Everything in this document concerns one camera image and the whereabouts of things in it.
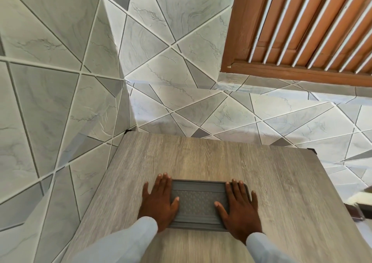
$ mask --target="gray wood grain surface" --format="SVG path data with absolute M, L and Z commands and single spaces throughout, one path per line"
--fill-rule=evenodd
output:
M 143 183 L 243 180 L 258 194 L 263 230 L 303 263 L 372 262 L 317 156 L 310 150 L 139 132 L 125 134 L 63 261 L 136 221 Z M 229 233 L 167 229 L 142 262 L 253 262 Z

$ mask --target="left hand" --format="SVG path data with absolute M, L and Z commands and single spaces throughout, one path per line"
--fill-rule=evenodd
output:
M 179 197 L 170 203 L 172 190 L 172 178 L 164 173 L 156 177 L 151 194 L 148 193 L 148 182 L 143 185 L 142 204 L 139 208 L 138 217 L 149 216 L 158 224 L 158 233 L 164 231 L 175 218 L 179 208 Z

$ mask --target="right hand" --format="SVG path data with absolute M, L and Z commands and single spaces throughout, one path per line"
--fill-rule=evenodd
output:
M 232 187 L 226 182 L 226 194 L 230 206 L 230 214 L 218 201 L 214 203 L 226 229 L 230 234 L 244 245 L 247 237 L 252 233 L 262 233 L 261 220 L 258 215 L 257 195 L 252 191 L 252 200 L 249 199 L 243 181 L 232 180 Z

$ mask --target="gray tablet case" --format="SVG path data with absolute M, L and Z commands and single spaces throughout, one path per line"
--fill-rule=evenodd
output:
M 249 196 L 248 187 L 244 184 Z M 225 182 L 173 180 L 171 201 L 180 197 L 178 213 L 169 228 L 227 231 L 214 202 L 220 202 L 227 213 Z

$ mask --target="light blue sleeve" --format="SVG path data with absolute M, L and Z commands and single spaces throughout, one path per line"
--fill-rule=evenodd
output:
M 263 233 L 250 234 L 245 244 L 255 263 L 296 263 Z
M 158 232 L 151 217 L 141 217 L 131 227 L 103 237 L 77 253 L 69 263 L 138 263 Z

